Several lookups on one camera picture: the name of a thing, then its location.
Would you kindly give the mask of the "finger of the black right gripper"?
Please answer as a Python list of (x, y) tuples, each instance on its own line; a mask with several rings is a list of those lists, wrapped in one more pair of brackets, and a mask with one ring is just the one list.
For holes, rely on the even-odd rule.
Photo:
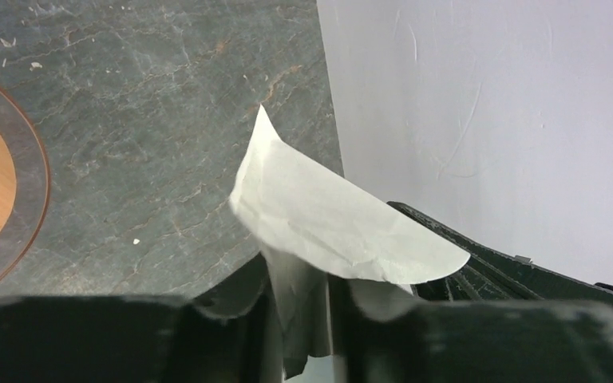
[(400, 202), (388, 204), (460, 249), (470, 258), (459, 271), (413, 285), (429, 301), (588, 300), (613, 306), (613, 286), (590, 284), (539, 267), (521, 256), (506, 255), (481, 245), (419, 210)]

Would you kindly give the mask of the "single white coffee filter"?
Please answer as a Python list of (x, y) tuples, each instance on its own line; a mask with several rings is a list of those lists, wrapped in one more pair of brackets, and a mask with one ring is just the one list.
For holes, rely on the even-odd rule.
[(412, 285), (459, 271), (467, 251), (310, 159), (259, 108), (228, 199), (267, 265), (285, 377), (334, 356), (345, 382), (418, 382)]

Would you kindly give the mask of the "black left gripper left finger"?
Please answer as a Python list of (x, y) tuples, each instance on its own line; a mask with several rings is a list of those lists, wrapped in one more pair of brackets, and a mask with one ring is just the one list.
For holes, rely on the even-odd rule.
[(209, 291), (0, 298), (0, 382), (279, 382), (261, 256)]

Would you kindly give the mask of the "clear pink glass dripper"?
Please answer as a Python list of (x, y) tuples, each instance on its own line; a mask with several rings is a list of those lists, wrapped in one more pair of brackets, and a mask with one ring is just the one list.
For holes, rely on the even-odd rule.
[(0, 230), (0, 281), (34, 242), (49, 205), (50, 169), (30, 119), (0, 87), (0, 136), (14, 165), (14, 205)]

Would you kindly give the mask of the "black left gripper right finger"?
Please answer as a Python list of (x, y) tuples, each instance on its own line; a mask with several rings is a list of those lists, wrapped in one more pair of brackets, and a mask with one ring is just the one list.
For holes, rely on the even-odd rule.
[(613, 382), (613, 307), (427, 302), (329, 277), (339, 382)]

